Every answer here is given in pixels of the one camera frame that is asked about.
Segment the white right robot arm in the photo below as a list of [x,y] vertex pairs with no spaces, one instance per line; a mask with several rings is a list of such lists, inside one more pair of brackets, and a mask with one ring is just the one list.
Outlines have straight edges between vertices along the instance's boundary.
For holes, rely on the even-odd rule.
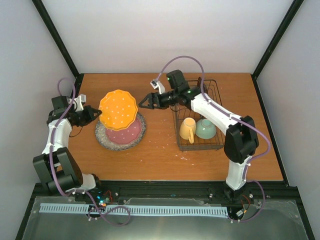
[[229,159],[224,195],[228,201],[235,201],[244,192],[247,169],[259,146],[254,120],[233,114],[211,99],[203,77],[198,78],[196,86],[190,86],[180,70],[171,71],[166,77],[171,90],[166,91],[158,79],[152,80],[150,84],[156,92],[148,93],[139,107],[164,110],[181,105],[214,124],[225,136],[224,153]]

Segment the black aluminium frame rail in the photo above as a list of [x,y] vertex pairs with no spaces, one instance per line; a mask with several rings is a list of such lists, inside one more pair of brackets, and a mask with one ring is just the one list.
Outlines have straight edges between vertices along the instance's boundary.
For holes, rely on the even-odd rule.
[[111,181],[103,180],[101,186],[90,190],[98,202],[111,197],[114,203],[123,204],[131,198],[195,199],[211,204],[239,204],[240,200],[295,200],[301,197],[297,187],[283,181],[247,183],[241,190],[232,193],[222,181]]

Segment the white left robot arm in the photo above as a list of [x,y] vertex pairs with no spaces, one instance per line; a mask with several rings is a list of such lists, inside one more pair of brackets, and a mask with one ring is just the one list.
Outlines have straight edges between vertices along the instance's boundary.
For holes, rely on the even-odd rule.
[[65,193],[85,193],[92,201],[103,198],[104,188],[95,174],[84,174],[68,149],[72,127],[84,127],[102,112],[85,105],[86,95],[75,99],[58,96],[51,99],[53,110],[46,121],[49,134],[41,155],[33,158],[34,169],[44,189],[58,194],[56,184]]

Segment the yellow mug white inside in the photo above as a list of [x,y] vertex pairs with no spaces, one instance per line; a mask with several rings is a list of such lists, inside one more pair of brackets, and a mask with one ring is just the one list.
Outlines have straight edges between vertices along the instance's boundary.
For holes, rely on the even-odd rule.
[[194,143],[194,136],[196,132],[196,121],[191,118],[185,118],[179,128],[179,135],[182,139],[187,140],[190,144]]

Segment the speckled grey large plate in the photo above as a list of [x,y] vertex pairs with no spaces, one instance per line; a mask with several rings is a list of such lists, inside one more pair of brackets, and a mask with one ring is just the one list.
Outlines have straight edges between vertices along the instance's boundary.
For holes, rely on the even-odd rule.
[[98,121],[98,123],[95,126],[95,137],[96,137],[97,141],[99,142],[99,144],[102,147],[104,147],[108,150],[111,150],[111,151],[125,151],[125,150],[128,150],[128,149],[135,147],[143,139],[143,137],[145,136],[146,130],[147,130],[146,120],[143,117],[143,115],[138,112],[136,115],[136,118],[138,118],[141,122],[141,132],[140,132],[138,138],[136,140],[134,140],[133,142],[131,142],[129,144],[116,144],[116,143],[111,142],[106,135],[106,130],[108,128],[106,128],[100,121]]

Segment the pink white dotted plate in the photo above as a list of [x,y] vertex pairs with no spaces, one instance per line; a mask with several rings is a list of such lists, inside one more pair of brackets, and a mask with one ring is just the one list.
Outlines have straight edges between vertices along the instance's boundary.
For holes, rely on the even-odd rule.
[[107,129],[105,133],[112,143],[118,145],[126,145],[136,140],[140,135],[141,131],[141,122],[138,118],[136,118],[135,121],[126,129],[122,129],[119,131]]

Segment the brown rimmed beige plate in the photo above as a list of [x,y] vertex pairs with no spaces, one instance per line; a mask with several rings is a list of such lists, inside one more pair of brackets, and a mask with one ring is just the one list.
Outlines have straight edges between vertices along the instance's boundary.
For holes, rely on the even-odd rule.
[[197,87],[200,89],[200,88],[203,88],[203,91],[207,94],[208,93],[208,89],[204,83],[204,81],[202,80],[201,77],[199,77],[197,79]]

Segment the orange white dotted plate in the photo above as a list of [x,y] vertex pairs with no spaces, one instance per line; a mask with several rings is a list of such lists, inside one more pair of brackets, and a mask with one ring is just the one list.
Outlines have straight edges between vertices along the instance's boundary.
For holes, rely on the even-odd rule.
[[100,100],[98,109],[102,112],[99,121],[113,131],[127,129],[138,114],[136,99],[121,89],[108,92]]

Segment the light green ceramic bowl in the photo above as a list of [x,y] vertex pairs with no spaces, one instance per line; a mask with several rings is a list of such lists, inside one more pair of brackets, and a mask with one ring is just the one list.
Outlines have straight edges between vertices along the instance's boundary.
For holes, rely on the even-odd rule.
[[216,126],[210,120],[203,118],[196,123],[195,134],[201,139],[212,139],[216,133]]

